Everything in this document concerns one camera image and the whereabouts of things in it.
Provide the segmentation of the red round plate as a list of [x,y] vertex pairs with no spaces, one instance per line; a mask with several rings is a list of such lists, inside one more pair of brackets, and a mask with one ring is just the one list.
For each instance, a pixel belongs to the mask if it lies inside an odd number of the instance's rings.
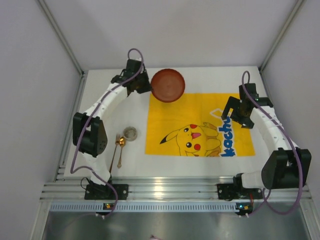
[[177,101],[185,92],[185,79],[175,69],[165,68],[154,74],[151,79],[152,95],[163,103]]

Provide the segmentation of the small clear glass cup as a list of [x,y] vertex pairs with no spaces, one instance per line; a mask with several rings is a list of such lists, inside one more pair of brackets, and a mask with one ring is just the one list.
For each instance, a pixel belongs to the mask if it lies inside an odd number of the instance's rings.
[[127,141],[132,142],[137,139],[138,131],[135,127],[128,126],[123,130],[123,136]]

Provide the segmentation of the yellow Pikachu placemat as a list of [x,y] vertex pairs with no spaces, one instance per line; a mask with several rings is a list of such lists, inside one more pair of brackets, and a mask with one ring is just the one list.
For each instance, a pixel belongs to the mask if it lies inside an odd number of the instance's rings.
[[222,119],[229,97],[238,96],[185,93],[171,103],[150,96],[145,153],[181,157],[255,156],[250,130],[229,116]]

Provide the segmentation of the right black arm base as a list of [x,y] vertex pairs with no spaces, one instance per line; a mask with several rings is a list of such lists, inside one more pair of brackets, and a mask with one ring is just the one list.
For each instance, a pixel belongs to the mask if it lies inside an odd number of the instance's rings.
[[263,198],[262,190],[259,188],[243,188],[233,183],[219,183],[217,186],[217,194],[219,200],[260,200]]

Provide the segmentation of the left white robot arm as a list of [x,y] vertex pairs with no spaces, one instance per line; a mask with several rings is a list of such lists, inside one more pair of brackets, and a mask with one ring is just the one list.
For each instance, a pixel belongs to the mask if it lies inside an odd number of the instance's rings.
[[103,117],[109,117],[132,92],[152,89],[142,58],[128,58],[125,68],[115,75],[101,97],[84,112],[76,112],[72,120],[72,143],[75,146],[70,173],[86,169],[90,180],[105,186],[111,178],[106,161],[101,157],[108,144]]

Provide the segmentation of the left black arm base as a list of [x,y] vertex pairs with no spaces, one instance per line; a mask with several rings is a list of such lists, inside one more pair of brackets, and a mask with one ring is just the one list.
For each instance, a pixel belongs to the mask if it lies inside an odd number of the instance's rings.
[[[118,200],[126,200],[129,194],[128,184],[112,184],[111,185],[118,196]],[[85,200],[115,200],[116,194],[107,185],[88,184],[85,188]]]

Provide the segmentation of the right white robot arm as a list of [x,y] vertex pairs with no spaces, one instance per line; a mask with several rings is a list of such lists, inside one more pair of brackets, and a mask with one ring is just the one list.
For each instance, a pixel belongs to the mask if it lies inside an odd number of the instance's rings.
[[270,154],[263,158],[265,163],[261,170],[236,175],[244,189],[305,186],[312,155],[286,137],[271,100],[260,97],[254,83],[239,86],[239,98],[229,97],[221,118],[226,123],[234,121],[242,128],[259,131]]

